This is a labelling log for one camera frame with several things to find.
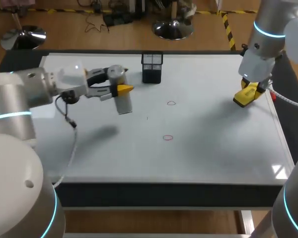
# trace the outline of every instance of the red mark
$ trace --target red mark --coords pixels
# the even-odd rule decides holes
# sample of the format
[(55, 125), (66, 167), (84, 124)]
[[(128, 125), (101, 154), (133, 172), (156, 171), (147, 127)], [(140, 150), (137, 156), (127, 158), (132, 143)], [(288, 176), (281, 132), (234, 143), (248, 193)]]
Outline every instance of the red mark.
[(275, 93), (270, 92), (270, 96), (272, 97), (273, 102), (275, 102), (277, 99)]
[(172, 135), (164, 135), (163, 139), (164, 140), (173, 140), (173, 136)]
[(167, 105), (169, 105), (169, 106), (174, 106), (174, 105), (176, 105), (176, 103), (175, 103), (174, 101), (169, 101), (169, 102), (167, 103)]

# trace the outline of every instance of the black mesh pen holder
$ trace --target black mesh pen holder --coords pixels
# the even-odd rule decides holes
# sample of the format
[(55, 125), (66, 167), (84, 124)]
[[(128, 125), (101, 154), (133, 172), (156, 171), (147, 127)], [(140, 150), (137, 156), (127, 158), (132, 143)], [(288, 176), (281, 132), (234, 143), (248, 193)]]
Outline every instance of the black mesh pen holder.
[(163, 53), (161, 51), (143, 52), (141, 57), (143, 83), (161, 83), (162, 63)]

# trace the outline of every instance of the white cable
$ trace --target white cable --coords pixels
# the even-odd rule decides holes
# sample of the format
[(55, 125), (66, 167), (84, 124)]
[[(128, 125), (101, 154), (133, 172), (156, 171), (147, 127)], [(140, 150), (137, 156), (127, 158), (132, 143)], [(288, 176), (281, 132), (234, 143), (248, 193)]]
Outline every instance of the white cable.
[(70, 160), (69, 160), (68, 165), (66, 166), (62, 176), (60, 177), (60, 179), (53, 185), (53, 188), (56, 188), (57, 186), (59, 186), (62, 183), (67, 169), (71, 166), (71, 164), (74, 160), (76, 149), (77, 149), (77, 129), (74, 128), (74, 143), (73, 143), (73, 147), (72, 147)]
[[(56, 109), (57, 109), (62, 115), (64, 115), (64, 116), (66, 117), (66, 113), (64, 113), (64, 112), (60, 109), (59, 105), (57, 104), (57, 100), (58, 100), (59, 98), (60, 98), (60, 96), (58, 96), (58, 97), (56, 98), (56, 100), (55, 100), (55, 106), (56, 106)], [(73, 128), (73, 130), (74, 130), (74, 142), (73, 142), (73, 146), (72, 146), (72, 151), (71, 151), (71, 157), (70, 157), (70, 160), (69, 160), (69, 162), (68, 162), (68, 164), (67, 164), (67, 166), (66, 166), (66, 168), (65, 168), (65, 170), (64, 170), (64, 172), (63, 172), (63, 174), (61, 175), (60, 179), (53, 185), (53, 188), (56, 188), (57, 186), (59, 186), (59, 185), (62, 183), (62, 181), (63, 181), (63, 179), (64, 179), (64, 177), (65, 177), (65, 173), (66, 173), (67, 169), (71, 166), (71, 164), (72, 164), (72, 162), (73, 162), (73, 160), (74, 160), (75, 152), (76, 152), (76, 149), (77, 149), (77, 128), (76, 128), (76, 127), (73, 127), (73, 125), (70, 123), (70, 122), (73, 122), (70, 118), (66, 117), (66, 121), (72, 126), (72, 128)]]
[(270, 85), (270, 86), (268, 87), (268, 90), (269, 90), (271, 93), (275, 94), (275, 95), (276, 95), (277, 97), (279, 97), (280, 99), (282, 99), (282, 100), (284, 100), (284, 101), (286, 101), (286, 102), (288, 102), (288, 103), (290, 103), (290, 104), (292, 104), (292, 105), (298, 107), (298, 103), (296, 103), (296, 102), (294, 102), (294, 101), (292, 101), (292, 100), (290, 100), (290, 99), (284, 97), (284, 96), (281, 95), (280, 93), (276, 92), (276, 91), (273, 89), (272, 85)]

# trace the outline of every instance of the yellow black caution tape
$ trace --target yellow black caution tape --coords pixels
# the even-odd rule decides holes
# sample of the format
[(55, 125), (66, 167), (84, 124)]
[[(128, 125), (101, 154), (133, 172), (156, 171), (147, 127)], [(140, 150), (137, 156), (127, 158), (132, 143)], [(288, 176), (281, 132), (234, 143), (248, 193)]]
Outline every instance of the yellow black caution tape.
[(196, 11), (197, 14), (216, 14), (216, 15), (221, 15), (222, 13), (224, 14), (247, 14), (247, 13), (257, 13), (256, 10), (237, 10), (237, 11)]
[[(3, 12), (10, 12), (8, 9), (0, 9)], [(93, 10), (74, 10), (74, 9), (48, 9), (48, 8), (29, 8), (28, 11), (40, 11), (47, 12), (49, 14), (54, 12), (76, 12), (76, 13), (94, 13)]]
[(227, 38), (229, 41), (229, 46), (231, 51), (236, 51), (236, 46), (235, 46), (235, 40), (232, 35), (232, 30), (230, 29), (230, 26), (228, 24), (228, 19), (227, 19), (227, 14), (226, 13), (221, 13), (222, 14), (222, 19), (225, 27), (225, 31), (227, 34)]
[[(8, 9), (0, 9), (0, 11), (3, 12), (10, 12)], [(76, 13), (94, 13), (93, 10), (75, 10), (75, 9), (46, 9), (46, 8), (29, 8), (28, 11), (41, 11), (41, 12), (47, 12), (47, 13), (54, 13), (54, 12), (76, 12)], [(104, 12), (108, 13), (111, 12), (110, 10), (104, 10)], [(215, 15), (221, 15), (223, 13), (225, 14), (247, 14), (247, 13), (257, 13), (256, 10), (237, 10), (237, 11), (196, 11), (197, 14), (215, 14)]]

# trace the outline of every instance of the white cylinder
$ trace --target white cylinder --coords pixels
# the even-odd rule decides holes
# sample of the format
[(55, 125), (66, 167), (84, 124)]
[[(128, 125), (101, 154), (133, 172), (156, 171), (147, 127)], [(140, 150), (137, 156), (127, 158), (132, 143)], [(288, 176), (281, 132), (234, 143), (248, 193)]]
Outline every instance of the white cylinder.
[(0, 238), (62, 238), (65, 218), (34, 150), (0, 134)]
[(298, 238), (298, 162), (274, 203), (272, 224), (278, 238)]

